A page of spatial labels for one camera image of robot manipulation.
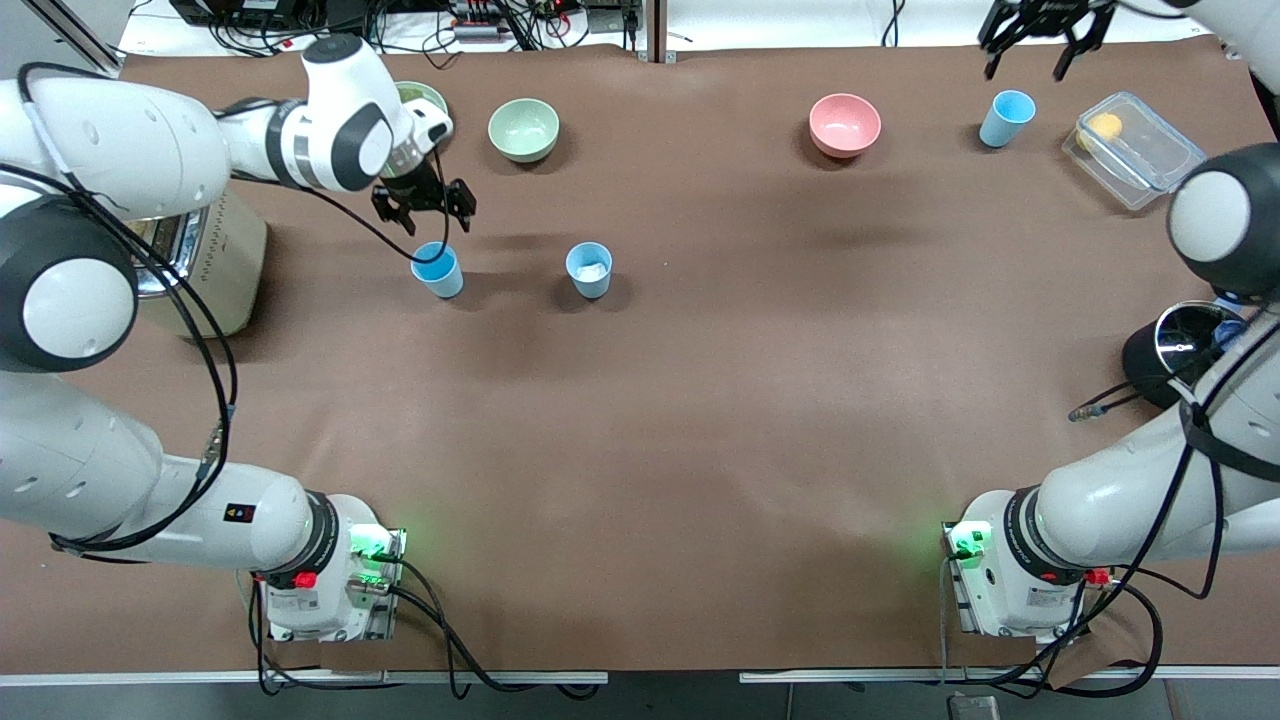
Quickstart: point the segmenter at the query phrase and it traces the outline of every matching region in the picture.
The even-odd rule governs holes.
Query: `light blue plastic cup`
[[[609,277],[613,275],[613,255],[599,242],[582,242],[573,246],[564,258],[573,287],[588,300],[595,300],[609,291]]]
[[[415,250],[413,256],[426,260],[435,258],[438,252],[440,242],[435,241]],[[439,297],[449,299],[462,292],[462,268],[458,265],[458,254],[452,247],[445,247],[444,255],[430,263],[410,263],[408,269]]]
[[[1006,90],[991,101],[978,137],[988,147],[1004,147],[1036,117],[1036,101],[1020,90]]]

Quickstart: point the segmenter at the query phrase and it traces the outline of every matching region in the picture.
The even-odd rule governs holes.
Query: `green bowl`
[[[425,97],[431,102],[431,105],[443,110],[445,115],[449,114],[449,104],[445,102],[444,96],[430,85],[422,85],[411,79],[402,79],[396,83],[396,90],[401,94],[401,102],[408,102],[410,100]]]
[[[489,118],[489,142],[508,160],[536,163],[550,154],[559,137],[556,109],[532,97],[512,100]]]

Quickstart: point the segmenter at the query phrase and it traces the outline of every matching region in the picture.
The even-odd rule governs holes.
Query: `brown table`
[[[1065,421],[1120,378],[1128,333],[1206,291],[1165,240],[1164,201],[1124,214],[1059,151],[1074,118],[1132,90],[1210,154],[1268,138],[1213,40],[1108,45],[1060,85],[1057,53],[1019,47],[992,83],[973,49],[388,58],[458,123],[444,168],[479,199],[456,236],[466,290],[438,301],[329,208],[237,186],[273,237],[234,342],[233,456],[408,528],[490,669],[936,665],[940,523],[1149,416]],[[133,58],[127,76],[211,106],[306,90],[292,55]],[[975,123],[1005,87],[1039,114],[991,152]],[[832,91],[884,119],[847,167],[806,138]],[[485,136],[524,95],[564,123],[530,169]],[[419,223],[430,238],[440,218]],[[596,304],[563,273],[582,240],[616,258]],[[195,352],[154,328],[69,379],[170,452],[207,433]],[[0,671],[252,666],[228,573],[77,562],[12,524],[0,542]],[[1280,661],[1276,560],[1226,561],[1204,603],[1151,588],[1166,662]],[[420,628],[289,660],[439,667]],[[956,660],[1028,656],[968,641]]]

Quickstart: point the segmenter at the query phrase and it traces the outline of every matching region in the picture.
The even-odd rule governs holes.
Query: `clear plastic container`
[[[1132,92],[1116,92],[1082,114],[1062,151],[1130,210],[1171,192],[1206,160]]]

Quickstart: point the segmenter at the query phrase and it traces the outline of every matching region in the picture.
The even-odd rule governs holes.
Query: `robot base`
[[[964,520],[943,530],[951,553],[978,552],[951,564],[960,625],[966,633],[1034,637],[1044,644],[1075,620],[1078,585],[1047,583],[1018,564],[1005,539],[1005,507],[1012,497],[1004,489],[983,493]]]
[[[378,527],[378,518],[364,501],[349,495],[330,495],[338,512],[335,550],[329,564],[316,574],[312,588],[266,588],[266,619],[275,641],[343,642],[389,639],[396,624],[394,594],[387,588],[399,582],[401,565],[370,560],[360,552],[352,528]],[[379,553],[404,556],[404,530],[388,533]]]

